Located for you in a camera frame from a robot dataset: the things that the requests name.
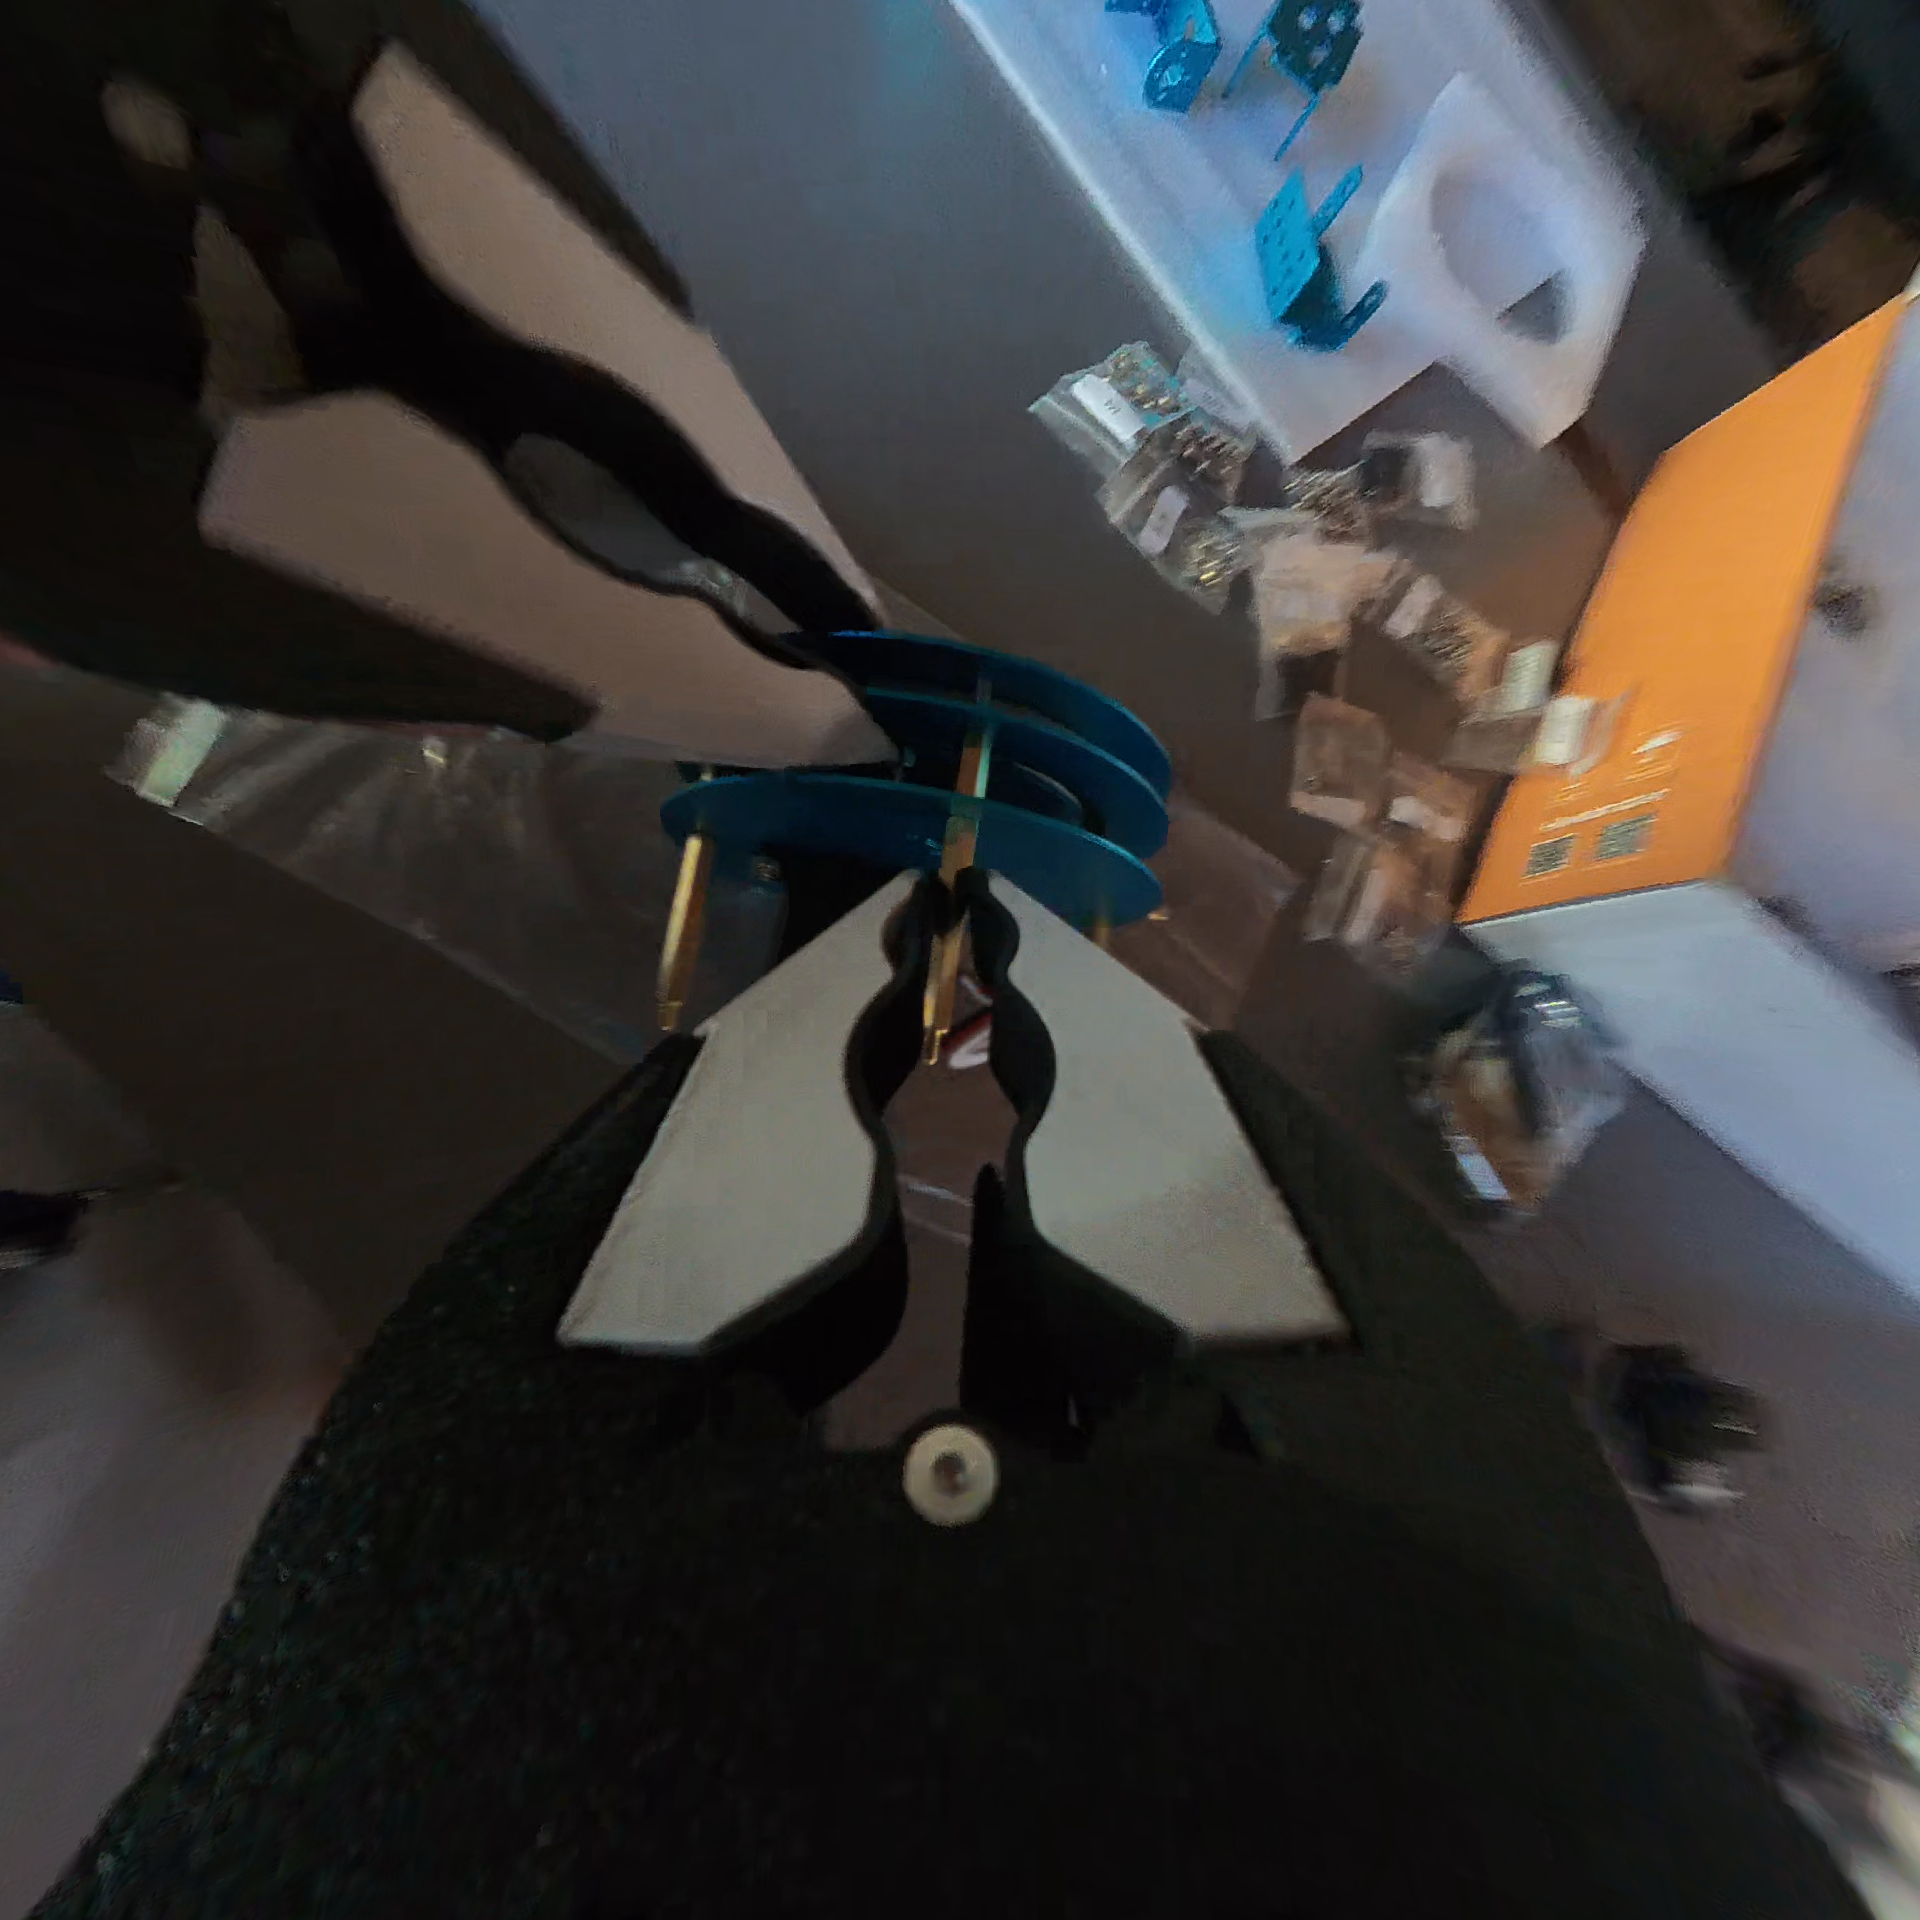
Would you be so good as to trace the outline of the black antistatic bag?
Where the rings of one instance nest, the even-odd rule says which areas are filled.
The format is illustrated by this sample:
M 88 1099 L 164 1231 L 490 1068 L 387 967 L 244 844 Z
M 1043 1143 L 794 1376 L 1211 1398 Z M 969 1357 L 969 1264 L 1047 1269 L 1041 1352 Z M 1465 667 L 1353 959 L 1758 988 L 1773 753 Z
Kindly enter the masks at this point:
M 1622 1114 L 1629 1074 L 1616 1036 L 1565 974 L 1499 961 L 1420 1036 L 1405 1085 L 1463 1198 L 1533 1217 Z

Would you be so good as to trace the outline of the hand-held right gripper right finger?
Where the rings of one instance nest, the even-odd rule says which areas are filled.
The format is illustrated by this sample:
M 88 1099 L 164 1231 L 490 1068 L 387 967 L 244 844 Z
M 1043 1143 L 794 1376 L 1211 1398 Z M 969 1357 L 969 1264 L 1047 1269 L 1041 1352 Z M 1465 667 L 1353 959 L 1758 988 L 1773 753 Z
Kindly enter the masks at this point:
M 1011 877 L 972 874 L 966 889 L 1019 1224 L 1188 1346 L 1344 1340 L 1205 1027 Z

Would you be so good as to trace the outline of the blue long U bracket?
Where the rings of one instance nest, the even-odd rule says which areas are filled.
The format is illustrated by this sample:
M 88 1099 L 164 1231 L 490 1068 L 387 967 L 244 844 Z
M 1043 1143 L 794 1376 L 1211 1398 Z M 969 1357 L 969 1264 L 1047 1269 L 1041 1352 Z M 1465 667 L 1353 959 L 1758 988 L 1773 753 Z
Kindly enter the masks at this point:
M 1365 167 L 1349 167 L 1326 197 L 1311 204 L 1306 175 L 1294 169 L 1263 207 L 1257 259 L 1267 315 L 1292 345 L 1336 353 L 1380 312 L 1388 282 L 1374 280 L 1357 297 L 1343 289 L 1328 229 L 1360 191 Z

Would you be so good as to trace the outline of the pile of small screw bags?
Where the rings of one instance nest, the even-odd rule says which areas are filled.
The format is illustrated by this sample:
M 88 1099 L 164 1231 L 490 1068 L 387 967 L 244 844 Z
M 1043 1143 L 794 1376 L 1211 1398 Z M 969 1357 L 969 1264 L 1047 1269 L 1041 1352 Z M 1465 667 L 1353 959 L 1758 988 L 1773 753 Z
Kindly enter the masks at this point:
M 1146 342 L 1027 410 L 1164 586 L 1249 612 L 1255 715 L 1291 732 L 1289 807 L 1333 829 L 1304 938 L 1412 982 L 1456 923 L 1497 784 L 1582 756 L 1565 645 L 1495 622 L 1405 546 L 1476 529 L 1472 442 L 1388 428 L 1344 464 L 1291 459 L 1196 351 Z

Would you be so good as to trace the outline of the blue small bracket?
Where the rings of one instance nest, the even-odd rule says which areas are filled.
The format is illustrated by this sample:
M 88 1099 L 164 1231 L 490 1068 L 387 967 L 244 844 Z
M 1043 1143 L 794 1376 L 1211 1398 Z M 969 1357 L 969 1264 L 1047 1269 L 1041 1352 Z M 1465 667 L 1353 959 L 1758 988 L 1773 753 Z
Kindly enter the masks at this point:
M 1222 30 L 1213 1 L 1105 1 L 1111 16 L 1139 17 L 1154 32 L 1154 50 L 1141 78 L 1143 104 L 1186 114 L 1222 55 Z

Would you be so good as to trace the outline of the blue round base assembly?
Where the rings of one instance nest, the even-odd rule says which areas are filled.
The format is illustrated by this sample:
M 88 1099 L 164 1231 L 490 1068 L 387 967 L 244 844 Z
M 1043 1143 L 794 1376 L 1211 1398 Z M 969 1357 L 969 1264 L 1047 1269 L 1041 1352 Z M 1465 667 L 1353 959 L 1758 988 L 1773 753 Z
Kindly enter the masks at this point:
M 692 993 L 720 864 L 774 851 L 935 874 L 1001 874 L 1096 936 L 1163 907 L 1150 859 L 1170 834 L 1173 760 L 1109 693 L 1039 659 L 895 629 L 819 635 L 899 750 L 882 771 L 700 767 L 664 806 L 680 846 L 654 1010 L 672 1033 Z

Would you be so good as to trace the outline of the person's light garment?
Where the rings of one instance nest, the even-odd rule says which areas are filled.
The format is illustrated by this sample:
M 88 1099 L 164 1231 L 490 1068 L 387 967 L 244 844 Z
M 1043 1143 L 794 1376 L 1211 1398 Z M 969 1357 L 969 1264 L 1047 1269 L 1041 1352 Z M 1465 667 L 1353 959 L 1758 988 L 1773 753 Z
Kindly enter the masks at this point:
M 36 1014 L 2 1027 L 4 1188 L 158 1180 L 4 1273 L 2 1909 L 132 1781 L 346 1364 L 315 1292 Z

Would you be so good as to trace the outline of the white foam cutout piece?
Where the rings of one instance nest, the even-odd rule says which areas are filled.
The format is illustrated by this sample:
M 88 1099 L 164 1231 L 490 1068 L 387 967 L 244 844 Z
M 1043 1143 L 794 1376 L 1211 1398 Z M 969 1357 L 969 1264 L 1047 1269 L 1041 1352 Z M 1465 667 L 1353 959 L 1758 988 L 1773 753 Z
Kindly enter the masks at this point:
M 1357 276 L 1387 339 L 1445 367 L 1533 448 L 1591 408 L 1647 245 L 1635 204 L 1544 153 L 1470 75 L 1453 78 L 1380 189 Z

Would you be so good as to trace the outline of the grey desk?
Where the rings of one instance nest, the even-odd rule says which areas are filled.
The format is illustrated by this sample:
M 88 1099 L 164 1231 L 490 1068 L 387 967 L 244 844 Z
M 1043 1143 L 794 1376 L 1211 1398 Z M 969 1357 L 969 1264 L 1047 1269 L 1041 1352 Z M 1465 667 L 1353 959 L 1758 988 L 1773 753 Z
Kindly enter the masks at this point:
M 486 4 L 684 276 L 829 516 L 906 612 L 1099 682 L 1194 803 L 1306 877 L 1255 638 L 1109 533 L 1029 415 L 1173 344 L 949 4 Z M 107 776 L 147 699 L 4 667 L 4 951 L 134 1115 L 362 1348 L 612 1080 L 490 988 Z M 1651 1095 L 1548 1210 L 1465 1227 L 1528 1318 L 1677 1340 L 1774 1416 L 1745 1500 L 1653 1511 L 1704 1625 L 1848 1717 L 1917 1664 L 1917 1306 Z

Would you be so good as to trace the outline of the black servo motor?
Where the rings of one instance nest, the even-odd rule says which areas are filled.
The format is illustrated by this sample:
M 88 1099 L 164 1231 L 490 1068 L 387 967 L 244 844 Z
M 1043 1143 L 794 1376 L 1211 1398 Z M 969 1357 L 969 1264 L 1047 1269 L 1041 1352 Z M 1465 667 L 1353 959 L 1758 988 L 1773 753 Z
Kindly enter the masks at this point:
M 1758 1392 L 1702 1370 L 1681 1346 L 1613 1343 L 1595 1394 L 1602 1443 L 1638 1500 L 1704 1517 L 1746 1497 L 1738 1464 L 1768 1441 Z

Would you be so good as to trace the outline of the large clear plastic bag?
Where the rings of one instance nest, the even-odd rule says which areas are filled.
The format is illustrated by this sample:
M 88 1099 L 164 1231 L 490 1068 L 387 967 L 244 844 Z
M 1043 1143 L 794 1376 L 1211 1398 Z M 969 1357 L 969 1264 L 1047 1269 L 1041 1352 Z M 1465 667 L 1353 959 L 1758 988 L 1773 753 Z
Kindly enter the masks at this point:
M 610 1057 L 661 1038 L 680 847 L 672 767 L 510 737 L 405 735 L 162 697 L 107 776 L 444 959 Z M 1202 1027 L 1237 1020 L 1303 881 L 1179 787 L 1164 918 L 1114 951 Z M 690 1023 L 771 972 L 802 920 L 771 854 L 717 858 Z

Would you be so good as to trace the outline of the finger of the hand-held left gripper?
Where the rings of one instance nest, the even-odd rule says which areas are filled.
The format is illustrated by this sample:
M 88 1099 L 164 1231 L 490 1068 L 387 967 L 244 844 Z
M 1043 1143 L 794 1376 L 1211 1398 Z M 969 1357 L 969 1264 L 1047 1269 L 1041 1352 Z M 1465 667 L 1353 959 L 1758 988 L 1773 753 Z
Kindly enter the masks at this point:
M 240 413 L 199 522 L 216 547 L 583 697 L 585 752 L 749 770 L 899 760 L 842 679 L 779 662 L 697 595 L 617 580 L 393 395 Z
M 367 212 L 389 221 L 376 274 L 416 299 L 431 371 L 497 442 L 570 445 L 804 631 L 875 620 L 871 580 L 708 330 L 439 73 L 387 44 L 348 126 Z

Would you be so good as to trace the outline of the orange cardboard box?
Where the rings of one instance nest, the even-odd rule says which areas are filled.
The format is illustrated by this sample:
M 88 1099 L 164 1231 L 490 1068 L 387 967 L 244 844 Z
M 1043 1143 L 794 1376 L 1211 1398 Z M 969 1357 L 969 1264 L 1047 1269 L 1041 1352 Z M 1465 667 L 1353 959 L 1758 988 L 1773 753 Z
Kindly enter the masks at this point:
M 1919 1275 L 1919 293 L 1651 471 L 1459 923 L 1888 1284 Z

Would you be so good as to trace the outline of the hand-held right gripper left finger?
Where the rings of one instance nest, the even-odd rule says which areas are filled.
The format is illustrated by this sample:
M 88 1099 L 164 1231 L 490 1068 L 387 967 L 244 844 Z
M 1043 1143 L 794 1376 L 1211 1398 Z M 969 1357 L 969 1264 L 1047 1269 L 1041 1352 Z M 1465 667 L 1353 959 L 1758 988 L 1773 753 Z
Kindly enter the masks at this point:
M 890 1150 L 854 1084 L 899 966 L 899 874 L 697 1029 L 690 1068 L 564 1308 L 557 1340 L 705 1357 L 798 1308 L 879 1224 Z

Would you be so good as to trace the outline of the blue multi-hole bracket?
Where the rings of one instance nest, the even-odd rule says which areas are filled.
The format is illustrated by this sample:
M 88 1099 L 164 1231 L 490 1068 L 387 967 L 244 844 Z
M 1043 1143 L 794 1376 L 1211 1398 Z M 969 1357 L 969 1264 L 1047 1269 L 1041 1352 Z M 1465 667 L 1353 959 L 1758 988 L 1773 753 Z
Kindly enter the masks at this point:
M 1222 95 L 1233 97 L 1261 62 L 1304 95 L 1304 107 L 1272 153 L 1276 163 L 1289 156 L 1333 89 L 1344 81 L 1362 38 L 1362 1 L 1276 1 L 1267 12 L 1237 60 Z

